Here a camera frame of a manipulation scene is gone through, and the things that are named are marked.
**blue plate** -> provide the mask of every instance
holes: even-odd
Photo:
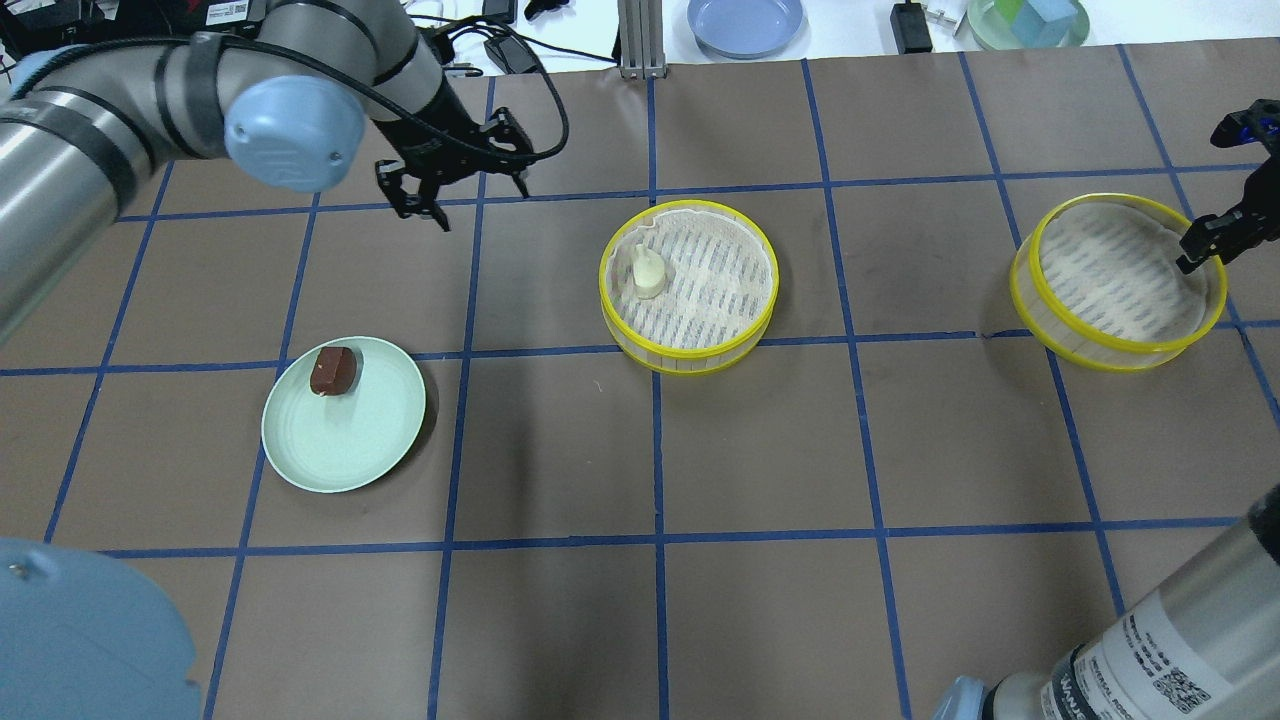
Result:
[[[800,0],[689,0],[689,28],[698,42],[737,59],[782,50],[800,32]]]

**black power brick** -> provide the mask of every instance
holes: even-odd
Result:
[[[484,41],[484,51],[493,60],[493,64],[502,68],[507,74],[524,74],[538,72],[538,58],[535,58],[520,40],[509,35],[490,37]]]
[[[893,28],[893,42],[897,42],[899,55],[933,51],[929,24],[924,19],[924,8],[919,3],[908,0],[893,5],[888,15],[888,24]]]

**green block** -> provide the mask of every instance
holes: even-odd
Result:
[[[1009,24],[1014,23],[1014,18],[1018,17],[1018,12],[1023,9],[1027,0],[996,0],[996,12],[1000,17],[1005,18]]]

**chocolate piece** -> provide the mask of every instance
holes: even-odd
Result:
[[[356,382],[356,354],[349,347],[324,347],[311,368],[311,392],[342,395]]]

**white label sticker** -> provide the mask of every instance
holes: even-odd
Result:
[[[1057,712],[1057,705],[1053,702],[1053,683],[1046,683],[1041,688],[1041,712],[1044,715],[1044,720],[1062,720]]]
[[[1075,659],[1075,678],[1101,720],[1194,720],[1231,692],[1169,621],[1158,591]]]
[[[205,24],[238,23],[243,19],[248,19],[248,0],[236,0],[234,3],[210,5]]]

